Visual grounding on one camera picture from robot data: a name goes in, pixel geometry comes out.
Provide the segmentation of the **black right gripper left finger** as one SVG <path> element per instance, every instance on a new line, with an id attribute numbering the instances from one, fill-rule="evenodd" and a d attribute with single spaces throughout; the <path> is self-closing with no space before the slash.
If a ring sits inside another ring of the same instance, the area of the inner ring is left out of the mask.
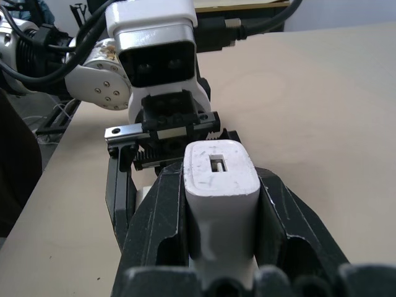
<path id="1" fill-rule="evenodd" d="M 183 164 L 164 168 L 133 214 L 120 270 L 144 266 L 187 266 Z"/>

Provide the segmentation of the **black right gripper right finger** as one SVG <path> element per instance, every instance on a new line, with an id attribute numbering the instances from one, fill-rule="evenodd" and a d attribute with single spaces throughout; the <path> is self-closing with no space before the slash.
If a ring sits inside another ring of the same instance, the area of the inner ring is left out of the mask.
<path id="1" fill-rule="evenodd" d="M 257 263 L 277 267 L 338 267 L 348 262 L 319 216 L 279 176 L 256 169 L 261 189 L 257 211 Z"/>

